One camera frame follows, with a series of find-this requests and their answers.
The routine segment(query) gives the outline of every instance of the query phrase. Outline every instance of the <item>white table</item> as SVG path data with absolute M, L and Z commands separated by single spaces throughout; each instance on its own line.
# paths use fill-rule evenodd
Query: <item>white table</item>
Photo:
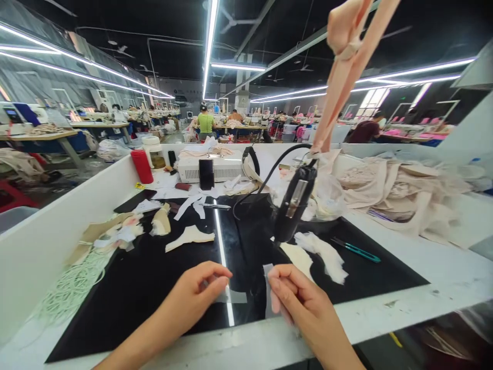
M 131 139 L 130 135 L 128 134 L 128 130 L 127 130 L 127 127 L 130 125 L 129 122 L 104 124 L 101 122 L 87 122 L 87 121 L 85 121 L 85 122 L 72 122 L 71 125 L 74 128 L 88 128 L 91 131 L 92 135 L 96 138 L 96 140 L 98 139 L 98 136 L 92 132 L 93 128 L 113 128 L 113 129 L 121 128 L 123 130 L 123 134 L 125 135 L 125 139 L 127 140 L 127 143 L 128 144 L 132 143 L 132 139 Z
M 65 153 L 69 156 L 75 166 L 82 170 L 84 169 L 84 164 L 80 159 L 77 152 L 74 150 L 70 142 L 67 140 L 67 137 L 76 136 L 77 131 L 65 131 L 62 133 L 53 133 L 53 134 L 42 134 L 42 135 L 13 135 L 13 136 L 0 136 L 0 141 L 51 141 L 56 140 L 60 143 L 60 146 L 63 148 Z
M 186 144 L 163 145 L 168 150 Z M 246 145 L 230 144 L 242 150 Z M 290 144 L 255 144 L 274 153 Z M 108 219 L 111 210 L 132 197 L 137 177 L 126 157 L 98 176 L 37 212 L 29 222 L 0 235 L 0 293 L 3 305 L 0 335 L 14 322 L 26 319 L 34 305 L 61 271 L 61 261 L 71 252 L 89 222 Z M 186 196 L 172 189 L 170 198 Z M 335 306 L 352 344 L 493 299 L 493 262 L 469 250 L 443 246 L 386 229 L 357 212 L 346 218 L 389 250 L 430 285 L 365 298 Z M 46 228 L 57 225 L 58 235 Z M 25 258 L 26 251 L 30 258 Z M 43 363 L 68 325 L 44 330 L 31 320 L 0 351 L 0 368 L 42 369 Z M 31 345 L 20 349 L 40 337 Z M 49 369 L 87 369 L 107 354 L 97 354 L 51 364 Z M 283 319 L 269 319 L 224 330 L 181 338 L 153 361 L 151 369 L 272 369 L 311 357 Z

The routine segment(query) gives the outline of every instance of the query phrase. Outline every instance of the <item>hanging fabric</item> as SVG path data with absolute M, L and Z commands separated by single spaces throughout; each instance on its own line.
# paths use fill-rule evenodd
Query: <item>hanging fabric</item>
M 382 0 L 366 31 L 363 31 L 373 0 L 348 0 L 329 13 L 327 44 L 335 55 L 329 74 L 324 113 L 315 134 L 312 153 L 328 152 L 337 115 L 348 100 L 400 0 Z

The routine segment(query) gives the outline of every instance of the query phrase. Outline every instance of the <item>green shirt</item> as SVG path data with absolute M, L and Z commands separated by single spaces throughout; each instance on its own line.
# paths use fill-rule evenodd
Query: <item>green shirt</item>
M 214 117 L 212 115 L 201 113 L 197 118 L 200 125 L 200 133 L 211 133 L 212 124 L 214 123 Z

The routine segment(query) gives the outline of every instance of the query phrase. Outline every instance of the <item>red stool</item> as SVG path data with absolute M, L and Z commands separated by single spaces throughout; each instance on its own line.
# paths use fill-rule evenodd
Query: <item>red stool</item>
M 34 201 L 10 185 L 6 180 L 0 181 L 0 199 L 0 213 L 20 206 L 37 208 L 37 204 Z

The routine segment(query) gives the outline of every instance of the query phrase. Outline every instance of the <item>scissors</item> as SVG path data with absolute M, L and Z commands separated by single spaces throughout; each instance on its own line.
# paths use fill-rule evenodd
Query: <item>scissors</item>
M 375 262 L 375 263 L 380 263 L 381 262 L 380 258 L 378 258 L 377 256 L 374 256 L 373 254 L 368 253 L 367 251 L 364 251 L 363 249 L 360 249 L 358 247 L 355 247 L 352 244 L 343 242 L 342 240 L 337 239 L 336 237 L 333 237 L 330 240 L 333 241 L 336 244 L 339 244 L 341 247 L 344 247 L 346 249 L 349 249 L 351 252 L 354 252 L 356 254 L 359 254 L 361 257 L 364 257 L 367 260 L 370 260 L 371 262 Z

